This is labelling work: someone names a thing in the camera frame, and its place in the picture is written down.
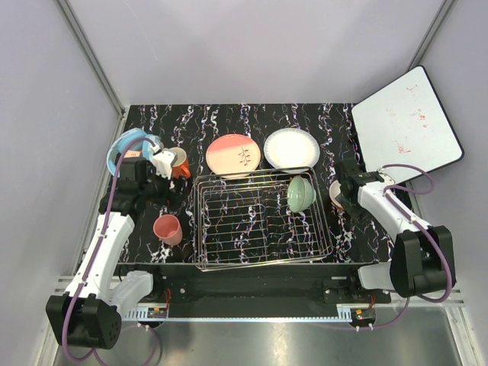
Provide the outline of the steel wire dish rack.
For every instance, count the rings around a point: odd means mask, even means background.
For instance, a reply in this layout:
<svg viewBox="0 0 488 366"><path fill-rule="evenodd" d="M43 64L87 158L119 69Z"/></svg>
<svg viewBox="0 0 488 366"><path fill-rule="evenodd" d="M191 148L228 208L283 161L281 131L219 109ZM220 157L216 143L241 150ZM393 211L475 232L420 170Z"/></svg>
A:
<svg viewBox="0 0 488 366"><path fill-rule="evenodd" d="M305 178L316 190L316 201L298 213L287 204L294 176ZM312 168L256 170L243 178L199 176L193 195L194 263L202 271L313 263L332 252Z"/></svg>

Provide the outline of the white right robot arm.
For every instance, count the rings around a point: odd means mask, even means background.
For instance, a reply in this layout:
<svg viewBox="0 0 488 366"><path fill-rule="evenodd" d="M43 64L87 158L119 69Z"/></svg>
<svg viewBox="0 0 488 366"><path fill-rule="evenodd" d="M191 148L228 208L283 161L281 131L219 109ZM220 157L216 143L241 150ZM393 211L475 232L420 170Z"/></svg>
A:
<svg viewBox="0 0 488 366"><path fill-rule="evenodd" d="M391 260L360 267L346 293L359 303L374 290L441 303L456 283L451 232L413 213L394 194L400 186L385 170L366 172L354 159L335 164L339 193L333 200L351 217L373 217L394 242Z"/></svg>

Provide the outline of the white round plate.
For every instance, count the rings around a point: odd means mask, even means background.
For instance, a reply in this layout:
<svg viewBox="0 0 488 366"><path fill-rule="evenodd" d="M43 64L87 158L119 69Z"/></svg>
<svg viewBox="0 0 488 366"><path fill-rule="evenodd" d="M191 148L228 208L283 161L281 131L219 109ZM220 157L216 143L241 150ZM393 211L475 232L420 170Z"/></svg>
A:
<svg viewBox="0 0 488 366"><path fill-rule="evenodd" d="M263 151L268 163L283 171L312 168L320 157L316 139L297 128L283 128L270 134Z"/></svg>

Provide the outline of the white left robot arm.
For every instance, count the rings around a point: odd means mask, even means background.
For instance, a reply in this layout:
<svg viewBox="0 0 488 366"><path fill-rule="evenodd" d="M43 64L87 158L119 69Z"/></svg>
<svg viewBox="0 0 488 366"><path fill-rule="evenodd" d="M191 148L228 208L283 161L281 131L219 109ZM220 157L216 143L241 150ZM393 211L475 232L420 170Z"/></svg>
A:
<svg viewBox="0 0 488 366"><path fill-rule="evenodd" d="M146 271L131 271L116 287L112 276L120 253L150 203L168 204L175 197L168 177L143 158L122 161L98 207L97 226L88 251L61 295L47 301L46 313L59 345L111 349L121 323L143 298L159 300L162 280Z"/></svg>

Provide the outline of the orange and white bowl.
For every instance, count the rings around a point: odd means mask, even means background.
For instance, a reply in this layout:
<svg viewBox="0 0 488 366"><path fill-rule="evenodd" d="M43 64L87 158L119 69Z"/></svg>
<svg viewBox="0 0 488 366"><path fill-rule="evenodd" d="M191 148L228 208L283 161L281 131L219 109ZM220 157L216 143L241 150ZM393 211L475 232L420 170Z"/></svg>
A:
<svg viewBox="0 0 488 366"><path fill-rule="evenodd" d="M341 185L338 180L335 180L329 187L329 197L332 204L339 210L344 210L342 205L344 197L341 191Z"/></svg>

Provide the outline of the green ceramic bowl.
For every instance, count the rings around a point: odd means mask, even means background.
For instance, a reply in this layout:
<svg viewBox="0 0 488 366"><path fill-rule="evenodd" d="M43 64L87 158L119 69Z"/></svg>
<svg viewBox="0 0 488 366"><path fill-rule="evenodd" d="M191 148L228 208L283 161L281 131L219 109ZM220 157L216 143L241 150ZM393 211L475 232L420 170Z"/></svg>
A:
<svg viewBox="0 0 488 366"><path fill-rule="evenodd" d="M301 176L294 176L287 189L287 204L293 213L303 212L316 201L316 190Z"/></svg>

